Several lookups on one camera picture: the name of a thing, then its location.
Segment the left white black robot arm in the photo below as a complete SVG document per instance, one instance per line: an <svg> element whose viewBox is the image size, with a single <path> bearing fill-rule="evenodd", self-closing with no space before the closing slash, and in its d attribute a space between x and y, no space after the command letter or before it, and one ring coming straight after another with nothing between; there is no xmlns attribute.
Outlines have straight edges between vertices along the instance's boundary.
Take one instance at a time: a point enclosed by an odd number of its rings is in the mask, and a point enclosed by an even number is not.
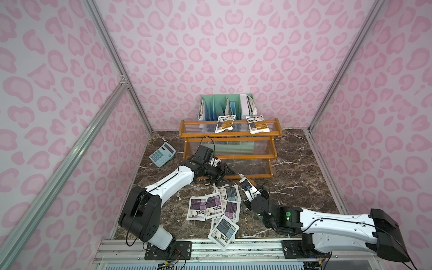
<svg viewBox="0 0 432 270"><path fill-rule="evenodd" d="M163 205L180 189L204 177L211 184L226 182L225 176L236 173L213 155L214 150L199 146L196 153L180 163L176 170L145 188L131 189L118 220L118 225L142 242L169 250L174 237L160 225Z"/></svg>

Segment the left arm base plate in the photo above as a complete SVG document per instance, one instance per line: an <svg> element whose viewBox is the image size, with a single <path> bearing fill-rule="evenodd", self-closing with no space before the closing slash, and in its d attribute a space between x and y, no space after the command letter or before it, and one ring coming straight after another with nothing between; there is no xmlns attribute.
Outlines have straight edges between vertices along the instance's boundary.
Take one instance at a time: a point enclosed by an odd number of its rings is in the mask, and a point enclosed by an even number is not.
<svg viewBox="0 0 432 270"><path fill-rule="evenodd" d="M166 249L160 249L150 244L146 248L146 261L175 260L177 258L190 260L192 252L192 241L174 241Z"/></svg>

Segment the yellow label coffee bag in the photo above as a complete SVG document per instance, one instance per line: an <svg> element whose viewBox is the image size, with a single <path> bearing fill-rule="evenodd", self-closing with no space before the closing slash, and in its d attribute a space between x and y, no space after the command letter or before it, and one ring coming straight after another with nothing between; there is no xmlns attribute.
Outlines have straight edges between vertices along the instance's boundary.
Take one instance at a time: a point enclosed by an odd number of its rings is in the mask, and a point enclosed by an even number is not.
<svg viewBox="0 0 432 270"><path fill-rule="evenodd" d="M246 121L252 135L270 132L270 128L262 115L246 117Z"/></svg>
<svg viewBox="0 0 432 270"><path fill-rule="evenodd" d="M236 120L236 115L225 115L219 116L217 120L217 126L215 129L215 133L221 133L226 130L233 130L233 124Z"/></svg>

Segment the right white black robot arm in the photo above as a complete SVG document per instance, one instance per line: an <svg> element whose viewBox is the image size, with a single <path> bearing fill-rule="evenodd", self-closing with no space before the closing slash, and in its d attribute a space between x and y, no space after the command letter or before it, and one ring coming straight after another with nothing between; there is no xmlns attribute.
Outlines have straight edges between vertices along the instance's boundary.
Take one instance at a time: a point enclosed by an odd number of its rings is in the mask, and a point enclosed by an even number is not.
<svg viewBox="0 0 432 270"><path fill-rule="evenodd" d="M300 235L304 253L360 251L399 263L410 262L399 224L385 211L342 215L309 209L278 206L265 189L243 188L246 207L260 216L267 228L283 236Z"/></svg>

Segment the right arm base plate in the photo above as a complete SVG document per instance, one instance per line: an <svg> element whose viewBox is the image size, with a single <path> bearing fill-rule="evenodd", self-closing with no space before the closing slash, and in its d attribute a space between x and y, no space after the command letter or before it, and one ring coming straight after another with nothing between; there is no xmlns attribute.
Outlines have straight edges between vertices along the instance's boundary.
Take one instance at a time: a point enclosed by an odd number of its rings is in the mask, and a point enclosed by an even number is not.
<svg viewBox="0 0 432 270"><path fill-rule="evenodd" d="M301 240L284 240L281 242L285 259L327 259L330 253L322 253L315 249L311 238Z"/></svg>

